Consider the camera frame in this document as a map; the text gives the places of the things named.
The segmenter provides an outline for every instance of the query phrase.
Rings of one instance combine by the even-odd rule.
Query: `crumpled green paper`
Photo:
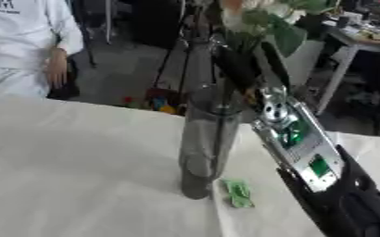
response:
[[[235,208],[254,207],[250,200],[250,190],[244,181],[222,180],[229,194],[230,203]]]

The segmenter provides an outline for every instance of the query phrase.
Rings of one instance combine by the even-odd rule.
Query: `white flower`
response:
[[[247,32],[259,32],[263,31],[263,28],[257,26],[257,29],[252,29],[253,26],[245,24],[242,20],[244,11],[257,9],[265,10],[270,14],[274,14],[284,19],[289,24],[297,22],[301,16],[305,16],[304,10],[293,10],[287,4],[281,4],[275,2],[276,0],[222,0],[222,20],[224,26],[231,31],[247,31]],[[235,6],[241,2],[239,9],[227,8],[227,6]]]
[[[250,32],[252,34],[259,34],[264,31],[261,26],[247,25],[242,20],[242,15],[233,12],[229,9],[224,9],[222,13],[223,25],[234,32]]]

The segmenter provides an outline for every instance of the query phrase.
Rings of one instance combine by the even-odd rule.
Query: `person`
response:
[[[0,96],[47,97],[82,48],[65,0],[0,0]]]

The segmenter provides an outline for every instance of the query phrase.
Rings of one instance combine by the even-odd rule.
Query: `robotic arm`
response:
[[[214,63],[246,98],[258,118],[255,133],[273,156],[277,172],[299,204],[329,237],[380,237],[380,191],[340,146],[335,146],[307,106],[288,96],[289,78],[271,44],[262,49],[284,85],[259,83],[248,63],[212,38]]]

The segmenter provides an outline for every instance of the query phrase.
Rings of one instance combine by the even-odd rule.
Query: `white tablecloth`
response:
[[[256,207],[230,208],[218,186],[213,201],[183,197],[183,125],[155,112],[1,99],[0,237],[321,236],[248,125],[224,177],[247,181]],[[380,186],[380,138],[334,136]]]

